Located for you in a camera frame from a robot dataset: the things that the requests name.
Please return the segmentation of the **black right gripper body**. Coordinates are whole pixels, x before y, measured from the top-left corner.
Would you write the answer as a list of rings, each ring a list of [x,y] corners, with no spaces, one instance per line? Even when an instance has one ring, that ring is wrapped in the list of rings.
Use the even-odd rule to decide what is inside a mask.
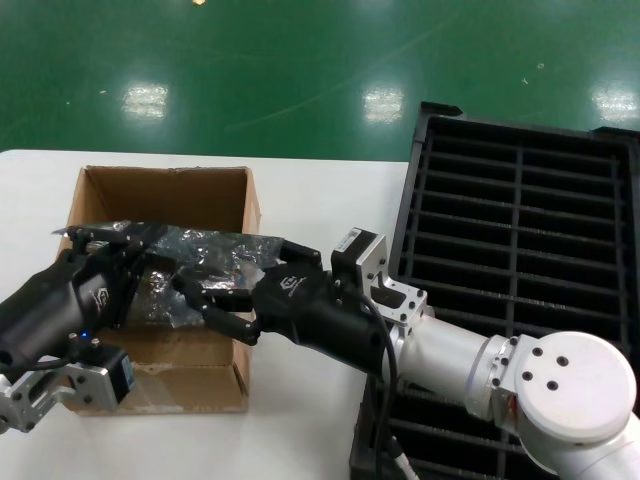
[[[265,271],[251,293],[261,330],[321,352],[369,375],[383,373],[381,323],[331,274],[308,264]]]

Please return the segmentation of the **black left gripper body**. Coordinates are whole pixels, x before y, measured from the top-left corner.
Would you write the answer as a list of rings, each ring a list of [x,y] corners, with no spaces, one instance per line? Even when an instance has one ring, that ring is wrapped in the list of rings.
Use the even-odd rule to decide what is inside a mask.
[[[1,363],[69,358],[70,336],[113,325],[128,295],[129,274],[118,262],[63,252],[1,302]]]

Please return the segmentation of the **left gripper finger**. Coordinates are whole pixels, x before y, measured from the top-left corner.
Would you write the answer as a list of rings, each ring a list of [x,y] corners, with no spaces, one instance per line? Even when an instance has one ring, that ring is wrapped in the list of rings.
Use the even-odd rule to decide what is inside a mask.
[[[127,315],[147,262],[147,254],[142,253],[126,264],[118,284],[118,295],[114,301],[113,329],[121,329],[126,325]]]
[[[68,226],[64,237],[72,243],[72,250],[87,255],[89,246],[111,246],[132,252],[145,252],[164,235],[164,226],[156,223],[125,222],[121,229],[97,226]]]

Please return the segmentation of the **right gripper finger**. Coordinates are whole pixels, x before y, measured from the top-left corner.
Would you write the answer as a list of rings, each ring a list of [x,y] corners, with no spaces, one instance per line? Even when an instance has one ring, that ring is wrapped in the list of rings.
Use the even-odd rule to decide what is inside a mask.
[[[278,263],[273,270],[294,265],[305,265],[316,271],[322,271],[321,253],[313,248],[284,240],[278,254]]]
[[[186,305],[201,315],[206,328],[248,346],[257,344],[261,326],[254,320],[238,316],[238,313],[253,311],[248,289],[205,289],[182,273],[176,274],[171,284],[184,296]]]

